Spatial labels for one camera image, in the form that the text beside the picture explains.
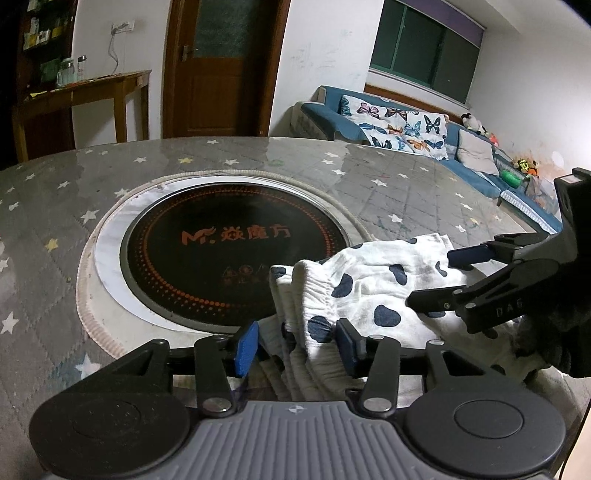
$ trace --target star pattern tablecloth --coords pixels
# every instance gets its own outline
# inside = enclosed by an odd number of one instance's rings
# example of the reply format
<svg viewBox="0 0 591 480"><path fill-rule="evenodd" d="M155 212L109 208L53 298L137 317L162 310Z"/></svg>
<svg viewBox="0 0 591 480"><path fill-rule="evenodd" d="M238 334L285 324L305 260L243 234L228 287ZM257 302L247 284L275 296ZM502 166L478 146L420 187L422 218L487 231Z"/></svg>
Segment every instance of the star pattern tablecloth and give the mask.
<svg viewBox="0 0 591 480"><path fill-rule="evenodd" d="M70 151L0 173L0 472L42 475L27 438L45 400L112 361L76 313L82 249L130 190L161 176L263 170L331 194L378 239L448 235L456 247L523 230L426 157L295 138L185 138Z"/></svg>

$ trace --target metal screw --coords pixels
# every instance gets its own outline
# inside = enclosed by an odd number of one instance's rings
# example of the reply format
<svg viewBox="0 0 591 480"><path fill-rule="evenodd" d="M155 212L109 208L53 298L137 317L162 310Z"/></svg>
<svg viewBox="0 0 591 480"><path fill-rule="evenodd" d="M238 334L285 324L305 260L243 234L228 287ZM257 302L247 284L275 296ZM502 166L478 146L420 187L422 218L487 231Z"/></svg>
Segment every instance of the metal screw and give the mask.
<svg viewBox="0 0 591 480"><path fill-rule="evenodd" d="M363 407L369 411L383 412L392 408L392 402L390 402L387 398L373 397L365 400L363 402Z"/></svg>
<svg viewBox="0 0 591 480"><path fill-rule="evenodd" d="M225 398L213 397L203 402L203 408L213 413L223 413L232 408L232 402Z"/></svg>

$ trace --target white cushion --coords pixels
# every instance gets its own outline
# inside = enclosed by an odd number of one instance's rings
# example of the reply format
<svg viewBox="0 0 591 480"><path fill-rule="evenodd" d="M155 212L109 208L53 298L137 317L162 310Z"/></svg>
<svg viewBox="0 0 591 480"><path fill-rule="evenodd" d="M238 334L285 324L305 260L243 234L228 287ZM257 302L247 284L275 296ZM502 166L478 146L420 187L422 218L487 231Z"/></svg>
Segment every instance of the white cushion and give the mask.
<svg viewBox="0 0 591 480"><path fill-rule="evenodd" d="M492 159L491 144L465 130L460 130L457 159L471 170L499 175L499 170Z"/></svg>

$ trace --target window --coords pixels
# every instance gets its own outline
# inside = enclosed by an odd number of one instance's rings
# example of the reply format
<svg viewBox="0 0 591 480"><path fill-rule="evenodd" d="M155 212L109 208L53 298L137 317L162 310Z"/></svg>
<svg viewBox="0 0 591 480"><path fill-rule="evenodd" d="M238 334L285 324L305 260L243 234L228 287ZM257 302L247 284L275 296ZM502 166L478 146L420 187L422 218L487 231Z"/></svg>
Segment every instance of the window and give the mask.
<svg viewBox="0 0 591 480"><path fill-rule="evenodd" d="M483 29L441 0L430 5L433 13L425 15L397 0L385 0L371 66L465 103ZM438 17L444 21L434 20Z"/></svg>

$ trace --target plush toy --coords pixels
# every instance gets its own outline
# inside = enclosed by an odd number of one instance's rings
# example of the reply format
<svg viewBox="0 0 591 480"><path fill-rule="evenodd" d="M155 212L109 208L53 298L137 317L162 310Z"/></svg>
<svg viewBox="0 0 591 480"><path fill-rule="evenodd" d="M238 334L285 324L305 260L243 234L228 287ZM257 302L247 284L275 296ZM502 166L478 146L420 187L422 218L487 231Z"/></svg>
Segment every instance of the plush toy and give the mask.
<svg viewBox="0 0 591 480"><path fill-rule="evenodd" d="M496 138L496 135L492 132L486 132L485 137L496 147L499 148L499 141Z"/></svg>
<svg viewBox="0 0 591 480"><path fill-rule="evenodd" d="M462 115L462 123L468 130L475 131L478 135L486 135L486 128L482 126L480 120L476 119L471 113Z"/></svg>
<svg viewBox="0 0 591 480"><path fill-rule="evenodd" d="M519 158L513 163L513 167L528 175L538 176L538 163L535 160Z"/></svg>

